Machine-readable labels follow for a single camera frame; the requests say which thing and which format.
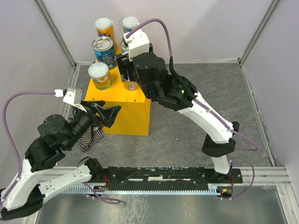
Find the orange can white lid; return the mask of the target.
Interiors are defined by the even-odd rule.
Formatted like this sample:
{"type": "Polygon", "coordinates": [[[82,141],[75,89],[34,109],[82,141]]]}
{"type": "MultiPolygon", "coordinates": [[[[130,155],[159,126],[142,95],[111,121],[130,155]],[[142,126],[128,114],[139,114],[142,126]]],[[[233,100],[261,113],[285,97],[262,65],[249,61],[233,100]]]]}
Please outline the orange can white lid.
{"type": "Polygon", "coordinates": [[[135,81],[127,80],[127,81],[123,82],[123,84],[124,84],[125,89],[128,91],[135,91],[139,88],[138,83],[135,81]]]}

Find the silver top tin can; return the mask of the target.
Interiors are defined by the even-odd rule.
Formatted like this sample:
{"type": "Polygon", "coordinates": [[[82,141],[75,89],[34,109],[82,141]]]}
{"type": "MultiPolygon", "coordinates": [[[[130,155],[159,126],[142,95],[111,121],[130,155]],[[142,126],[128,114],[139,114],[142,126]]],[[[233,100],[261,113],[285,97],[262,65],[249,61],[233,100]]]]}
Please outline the silver top tin can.
{"type": "Polygon", "coordinates": [[[129,51],[128,44],[123,42],[123,41],[121,42],[121,51],[122,51],[122,53],[125,53],[125,52],[129,51]]]}

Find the yellow shelf cabinet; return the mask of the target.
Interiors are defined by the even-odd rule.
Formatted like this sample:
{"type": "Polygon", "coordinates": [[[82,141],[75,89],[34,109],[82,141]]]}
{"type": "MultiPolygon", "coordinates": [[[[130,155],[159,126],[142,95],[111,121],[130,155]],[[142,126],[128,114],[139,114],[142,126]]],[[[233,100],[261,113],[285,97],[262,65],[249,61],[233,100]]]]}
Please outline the yellow shelf cabinet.
{"type": "Polygon", "coordinates": [[[105,101],[104,107],[121,106],[114,124],[111,128],[104,127],[104,132],[118,135],[149,135],[151,101],[140,88],[134,91],[125,88],[117,66],[109,72],[112,79],[110,88],[98,90],[93,80],[90,80],[85,97],[86,101],[105,101]]]}

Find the green label can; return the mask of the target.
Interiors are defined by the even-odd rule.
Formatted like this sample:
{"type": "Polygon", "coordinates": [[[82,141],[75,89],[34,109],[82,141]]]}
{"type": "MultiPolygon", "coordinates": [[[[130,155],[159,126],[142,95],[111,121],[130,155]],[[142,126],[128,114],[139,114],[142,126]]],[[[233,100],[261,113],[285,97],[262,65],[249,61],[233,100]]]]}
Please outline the green label can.
{"type": "Polygon", "coordinates": [[[110,88],[112,84],[109,68],[103,62],[92,64],[88,68],[88,75],[98,90],[106,90],[110,88]]]}

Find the teal blue pull-tab can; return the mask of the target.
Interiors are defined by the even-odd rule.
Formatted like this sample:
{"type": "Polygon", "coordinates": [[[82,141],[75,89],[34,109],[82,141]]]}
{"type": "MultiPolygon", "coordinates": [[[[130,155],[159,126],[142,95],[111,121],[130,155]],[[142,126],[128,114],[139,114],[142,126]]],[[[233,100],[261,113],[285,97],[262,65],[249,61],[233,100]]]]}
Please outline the teal blue pull-tab can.
{"type": "Polygon", "coordinates": [[[92,42],[92,47],[99,62],[105,63],[109,69],[117,66],[114,42],[109,36],[99,36],[92,42]]]}

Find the blue orange can with spoon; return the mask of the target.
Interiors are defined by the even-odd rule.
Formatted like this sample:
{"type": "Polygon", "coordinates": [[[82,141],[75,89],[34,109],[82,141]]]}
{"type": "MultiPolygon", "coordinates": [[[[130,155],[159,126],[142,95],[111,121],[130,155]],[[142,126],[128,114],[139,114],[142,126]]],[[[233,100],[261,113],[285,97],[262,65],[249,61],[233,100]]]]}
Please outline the blue orange can with spoon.
{"type": "Polygon", "coordinates": [[[122,20],[123,33],[128,33],[139,26],[139,21],[133,16],[128,16],[122,20]]]}

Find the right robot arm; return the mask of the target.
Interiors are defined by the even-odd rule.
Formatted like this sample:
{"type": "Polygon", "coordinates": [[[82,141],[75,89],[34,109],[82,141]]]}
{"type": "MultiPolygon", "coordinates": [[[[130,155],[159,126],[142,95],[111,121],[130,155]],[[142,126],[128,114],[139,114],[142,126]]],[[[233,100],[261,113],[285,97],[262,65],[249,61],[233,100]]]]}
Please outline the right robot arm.
{"type": "Polygon", "coordinates": [[[185,115],[206,132],[202,152],[212,158],[215,179],[230,179],[232,165],[228,155],[235,150],[233,134],[240,124],[220,116],[197,88],[174,70],[172,58],[168,66],[154,52],[142,53],[132,60],[128,54],[118,54],[116,61],[120,74],[137,82],[146,98],[185,115]]]}

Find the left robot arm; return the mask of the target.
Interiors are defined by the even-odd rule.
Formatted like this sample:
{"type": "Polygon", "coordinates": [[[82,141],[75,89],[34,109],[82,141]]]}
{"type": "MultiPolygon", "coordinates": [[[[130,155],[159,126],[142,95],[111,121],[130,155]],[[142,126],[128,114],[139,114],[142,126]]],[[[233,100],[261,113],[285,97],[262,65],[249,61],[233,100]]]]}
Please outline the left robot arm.
{"type": "Polygon", "coordinates": [[[0,191],[3,208],[2,220],[30,216],[40,210],[44,203],[73,185],[99,182],[103,178],[103,167],[95,158],[52,181],[41,179],[65,157],[64,151],[72,150],[90,127],[99,130],[110,128],[121,110],[121,106],[104,107],[104,101],[81,102],[83,109],[73,109],[73,119],[68,122],[62,115],[48,116],[37,128],[40,137],[35,139],[25,153],[21,175],[11,183],[12,190],[0,191]]]}

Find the striped black white cloth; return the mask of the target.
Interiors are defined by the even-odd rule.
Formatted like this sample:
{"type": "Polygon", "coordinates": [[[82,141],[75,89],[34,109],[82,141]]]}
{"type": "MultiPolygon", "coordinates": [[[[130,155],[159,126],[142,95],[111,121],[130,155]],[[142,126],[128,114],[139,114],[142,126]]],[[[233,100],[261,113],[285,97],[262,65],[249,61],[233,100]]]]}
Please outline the striped black white cloth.
{"type": "Polygon", "coordinates": [[[98,127],[89,127],[88,130],[78,140],[82,152],[89,150],[93,145],[103,138],[101,129],[98,127]]]}

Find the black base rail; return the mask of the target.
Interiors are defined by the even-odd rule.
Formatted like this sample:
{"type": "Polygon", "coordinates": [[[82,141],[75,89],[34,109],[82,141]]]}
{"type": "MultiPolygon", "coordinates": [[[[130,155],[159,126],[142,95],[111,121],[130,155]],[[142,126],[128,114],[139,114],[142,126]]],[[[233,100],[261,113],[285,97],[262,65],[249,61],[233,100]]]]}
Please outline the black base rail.
{"type": "Polygon", "coordinates": [[[100,167],[92,165],[90,177],[79,183],[96,184],[105,190],[194,190],[208,189],[209,184],[243,183],[238,168],[219,174],[205,167],[100,167]]]}

